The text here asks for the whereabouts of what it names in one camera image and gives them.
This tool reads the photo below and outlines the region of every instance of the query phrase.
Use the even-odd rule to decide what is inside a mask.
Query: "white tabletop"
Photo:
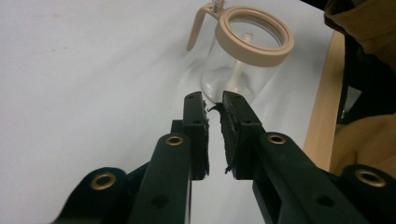
[[[0,223],[50,223],[79,181],[101,167],[147,162],[199,91],[216,22],[206,1],[0,0]],[[303,146],[332,30],[298,0],[229,0],[285,22],[295,47],[251,104],[267,131]],[[210,176],[192,184],[191,223],[263,223],[251,181],[224,174],[219,114]]]

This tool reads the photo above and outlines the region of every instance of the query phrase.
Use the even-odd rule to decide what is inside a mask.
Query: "black object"
[[[149,163],[126,175],[88,174],[54,223],[190,223],[191,181],[208,174],[208,125],[200,92],[185,98],[183,120],[158,140]],[[224,92],[220,112],[228,167],[253,180],[265,223],[396,223],[396,181],[353,165],[319,170],[282,133],[267,133],[245,98]]]

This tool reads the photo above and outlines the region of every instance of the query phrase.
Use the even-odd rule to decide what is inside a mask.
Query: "beige ring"
[[[238,18],[255,21],[269,29],[281,41],[281,46],[277,49],[266,49],[244,42],[232,32],[229,24],[229,21]],[[230,7],[222,11],[216,27],[216,39],[235,59],[259,67],[279,65],[294,45],[293,35],[282,21],[254,7]]]

